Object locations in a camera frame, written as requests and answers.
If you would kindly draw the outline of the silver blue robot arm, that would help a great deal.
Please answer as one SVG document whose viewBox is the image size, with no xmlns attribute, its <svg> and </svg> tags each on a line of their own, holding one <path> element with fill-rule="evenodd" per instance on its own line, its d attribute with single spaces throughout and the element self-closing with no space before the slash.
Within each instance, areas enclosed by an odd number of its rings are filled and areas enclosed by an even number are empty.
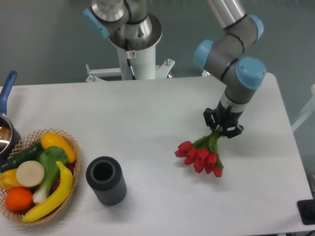
<svg viewBox="0 0 315 236">
<path fill-rule="evenodd" d="M 262 61 L 245 57 L 245 50 L 263 34 L 262 21 L 248 15 L 237 0 L 209 1 L 225 34 L 217 42 L 204 40 L 194 52 L 194 63 L 225 84 L 215 109 L 204 111 L 212 131 L 233 138 L 242 133 L 238 120 L 266 74 Z M 155 79 L 156 45 L 162 35 L 160 21 L 147 10 L 145 0 L 94 0 L 83 16 L 100 38 L 116 47 L 123 80 Z"/>
</svg>

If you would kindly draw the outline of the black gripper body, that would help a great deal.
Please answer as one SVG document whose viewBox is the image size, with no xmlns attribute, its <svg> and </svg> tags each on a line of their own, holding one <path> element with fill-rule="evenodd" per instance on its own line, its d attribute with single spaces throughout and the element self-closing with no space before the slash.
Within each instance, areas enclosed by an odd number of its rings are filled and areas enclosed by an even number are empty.
<svg viewBox="0 0 315 236">
<path fill-rule="evenodd" d="M 222 103 L 219 102 L 217 107 L 214 109 L 213 118 L 217 125 L 230 128 L 238 124 L 238 120 L 242 113 L 243 111 L 233 112 L 231 106 L 225 108 Z"/>
</svg>

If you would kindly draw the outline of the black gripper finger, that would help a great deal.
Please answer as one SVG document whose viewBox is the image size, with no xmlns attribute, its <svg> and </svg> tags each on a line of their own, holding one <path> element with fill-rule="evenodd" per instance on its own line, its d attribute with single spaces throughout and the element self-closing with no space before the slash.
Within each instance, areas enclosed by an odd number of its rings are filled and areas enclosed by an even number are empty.
<svg viewBox="0 0 315 236">
<path fill-rule="evenodd" d="M 221 136 L 227 137 L 227 138 L 234 138 L 238 135 L 240 135 L 244 130 L 244 127 L 240 124 L 237 124 L 233 127 L 224 127 L 220 133 Z"/>
<path fill-rule="evenodd" d="M 203 112 L 205 123 L 210 129 L 216 129 L 218 126 L 213 114 L 215 114 L 215 112 L 210 108 L 206 108 L 205 111 Z"/>
</svg>

